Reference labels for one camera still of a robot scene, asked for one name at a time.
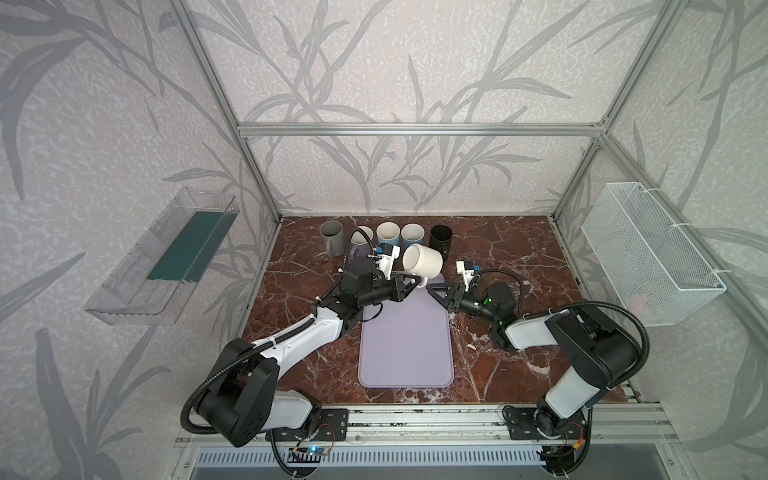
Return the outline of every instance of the wire mesh basket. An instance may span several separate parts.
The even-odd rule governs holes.
[[[646,326],[678,323],[726,289],[642,184],[606,184],[581,229],[624,308]]]

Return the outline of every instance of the brown marble surface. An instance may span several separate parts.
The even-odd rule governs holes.
[[[353,225],[376,231],[383,221],[400,227],[407,223],[429,229],[444,224],[453,230],[446,281],[458,280],[455,261],[474,260],[481,268],[507,267],[526,276],[531,293],[523,313],[535,313],[581,299],[574,277],[546,217],[339,217],[348,235]],[[316,295],[333,284],[341,257],[326,256],[319,226],[328,217],[289,217],[283,222],[259,295],[243,338],[248,341],[278,332],[302,319]],[[395,270],[400,268],[399,260]],[[478,291],[496,280],[481,278]],[[296,364],[279,382],[283,390],[300,389],[322,403],[397,402],[536,402],[563,375],[568,361],[557,347],[530,348],[507,353],[496,348],[486,334],[488,324],[458,314],[450,320],[454,381],[441,389],[369,389],[358,382],[357,367],[362,325],[337,341],[320,347]],[[626,402],[620,391],[609,402]]]

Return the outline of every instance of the wall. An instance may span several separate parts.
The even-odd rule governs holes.
[[[662,4],[189,1],[239,122],[599,121]],[[587,141],[255,137],[251,147],[287,213],[542,214]]]
[[[0,478],[158,478],[267,255],[273,224],[166,9],[0,5]],[[241,212],[177,323],[87,314],[184,185]]]
[[[763,306],[767,7],[689,2],[612,131]],[[614,292],[578,227],[604,183],[624,179],[602,154],[561,218],[597,298],[614,298]],[[637,384],[645,399],[662,401],[700,478],[763,478],[766,351],[722,299],[650,335],[651,357]]]

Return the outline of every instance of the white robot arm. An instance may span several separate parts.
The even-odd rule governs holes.
[[[462,282],[433,283],[427,290],[449,312],[467,313],[488,320],[488,337],[504,350],[523,350],[533,346],[559,346],[571,366],[537,402],[535,427],[547,438],[558,437],[564,428],[591,407],[610,389],[642,368],[648,356],[647,333],[632,313],[604,302],[582,301],[557,311],[519,318],[519,304],[525,298],[525,282],[510,270],[480,270],[472,262],[457,262]],[[520,286],[520,298],[506,283],[491,284],[482,295],[475,295],[477,280],[484,273],[505,273]],[[637,327],[640,347],[634,338],[598,307],[622,313]]]
[[[271,429],[314,433],[318,402],[294,390],[277,391],[277,380],[311,352],[352,329],[365,306],[402,302],[413,291],[420,277],[392,273],[399,251],[382,244],[371,257],[350,261],[331,289],[317,297],[311,314],[281,332],[252,343],[229,342],[208,379],[182,408],[182,427],[198,435],[220,433],[236,447]],[[193,424],[192,408],[211,426]]]

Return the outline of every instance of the metal vent grille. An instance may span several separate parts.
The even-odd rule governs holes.
[[[536,452],[537,445],[477,445],[465,446],[388,446],[333,447],[330,455],[321,458],[321,465],[333,467],[361,466],[439,466],[439,465],[543,465]],[[280,448],[283,460],[290,460],[290,449]],[[295,464],[312,466],[312,464]],[[206,447],[197,454],[195,467],[273,467],[275,458],[269,447]]]

